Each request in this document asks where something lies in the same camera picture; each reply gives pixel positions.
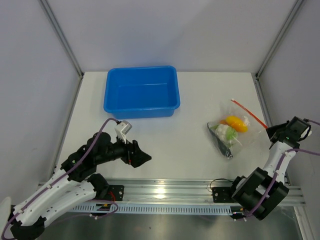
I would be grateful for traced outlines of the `white cauliflower with leaves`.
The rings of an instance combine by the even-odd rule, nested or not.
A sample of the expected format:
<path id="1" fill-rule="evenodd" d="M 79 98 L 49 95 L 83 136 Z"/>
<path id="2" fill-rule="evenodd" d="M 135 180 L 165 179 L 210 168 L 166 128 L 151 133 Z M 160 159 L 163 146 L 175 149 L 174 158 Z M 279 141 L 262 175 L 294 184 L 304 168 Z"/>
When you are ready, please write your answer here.
<path id="1" fill-rule="evenodd" d="M 237 143 L 238 132 L 227 124 L 218 124 L 210 127 L 214 133 L 224 142 L 229 148 Z"/>

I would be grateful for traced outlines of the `grey toy fish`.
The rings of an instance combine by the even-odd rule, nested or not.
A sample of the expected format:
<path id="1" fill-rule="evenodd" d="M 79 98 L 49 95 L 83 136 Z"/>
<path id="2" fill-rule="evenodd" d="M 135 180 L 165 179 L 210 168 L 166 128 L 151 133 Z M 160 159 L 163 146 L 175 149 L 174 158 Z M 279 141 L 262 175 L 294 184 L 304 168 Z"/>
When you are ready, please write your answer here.
<path id="1" fill-rule="evenodd" d="M 214 145 L 219 149 L 220 153 L 226 157 L 227 159 L 232 159 L 233 158 L 233 154 L 231 149 L 225 145 L 225 143 L 223 141 L 221 141 L 219 139 L 219 137 L 215 134 L 214 130 L 212 130 L 209 125 L 207 125 L 207 128 L 211 134 L 211 137 L 213 138 L 213 143 Z"/>

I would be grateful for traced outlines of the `clear orange-zip plastic bag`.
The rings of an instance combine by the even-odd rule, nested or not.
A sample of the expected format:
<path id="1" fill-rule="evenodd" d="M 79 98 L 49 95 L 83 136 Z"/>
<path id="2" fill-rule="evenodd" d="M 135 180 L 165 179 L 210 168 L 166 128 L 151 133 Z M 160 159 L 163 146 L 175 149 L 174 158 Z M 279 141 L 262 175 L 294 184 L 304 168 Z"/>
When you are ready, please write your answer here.
<path id="1" fill-rule="evenodd" d="M 235 99 L 221 106 L 221 116 L 206 127 L 220 154 L 232 159 L 266 132 L 267 125 Z"/>

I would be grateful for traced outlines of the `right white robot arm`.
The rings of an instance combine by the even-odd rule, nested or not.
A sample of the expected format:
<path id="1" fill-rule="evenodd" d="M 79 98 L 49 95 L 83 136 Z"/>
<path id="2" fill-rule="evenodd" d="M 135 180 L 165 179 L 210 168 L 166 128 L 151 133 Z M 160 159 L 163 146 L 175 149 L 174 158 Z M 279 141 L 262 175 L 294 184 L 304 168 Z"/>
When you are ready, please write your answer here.
<path id="1" fill-rule="evenodd" d="M 268 127 L 266 132 L 271 145 L 264 167 L 257 167 L 248 177 L 238 176 L 228 189 L 229 198 L 243 208 L 244 218 L 263 220 L 288 195 L 287 167 L 301 151 L 300 142 L 312 133 L 312 127 L 308 119 L 295 116 Z"/>

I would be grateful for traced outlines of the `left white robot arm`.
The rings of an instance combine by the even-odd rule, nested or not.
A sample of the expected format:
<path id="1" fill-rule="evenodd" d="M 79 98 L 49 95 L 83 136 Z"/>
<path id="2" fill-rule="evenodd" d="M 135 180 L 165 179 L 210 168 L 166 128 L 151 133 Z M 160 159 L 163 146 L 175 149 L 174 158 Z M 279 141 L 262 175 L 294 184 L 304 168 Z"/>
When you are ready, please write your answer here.
<path id="1" fill-rule="evenodd" d="M 97 173 L 97 166 L 122 160 L 133 168 L 151 160 L 136 140 L 111 142 L 106 132 L 97 132 L 69 155 L 55 175 L 31 197 L 11 209 L 8 219 L 16 240 L 37 239 L 54 220 L 77 205 L 91 200 L 110 200 L 110 185 Z"/>

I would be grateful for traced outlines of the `red orange mango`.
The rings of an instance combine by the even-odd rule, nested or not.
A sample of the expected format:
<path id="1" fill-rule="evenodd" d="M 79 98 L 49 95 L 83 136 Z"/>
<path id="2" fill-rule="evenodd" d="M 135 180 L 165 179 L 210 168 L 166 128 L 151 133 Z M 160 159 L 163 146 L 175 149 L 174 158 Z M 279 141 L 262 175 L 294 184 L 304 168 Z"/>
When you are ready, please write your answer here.
<path id="1" fill-rule="evenodd" d="M 224 119 L 222 119 L 219 123 L 223 125 L 227 125 L 227 122 Z"/>

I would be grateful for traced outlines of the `orange yellow mango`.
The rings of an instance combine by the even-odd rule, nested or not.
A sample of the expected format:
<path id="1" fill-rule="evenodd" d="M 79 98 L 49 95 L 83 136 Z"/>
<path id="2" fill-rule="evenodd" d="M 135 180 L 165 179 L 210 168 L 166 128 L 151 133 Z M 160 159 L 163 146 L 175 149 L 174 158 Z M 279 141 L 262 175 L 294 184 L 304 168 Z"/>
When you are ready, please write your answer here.
<path id="1" fill-rule="evenodd" d="M 235 129 L 238 133 L 245 133 L 248 131 L 248 127 L 244 121 L 242 121 L 239 117 L 236 116 L 228 116 L 225 119 L 227 125 Z"/>

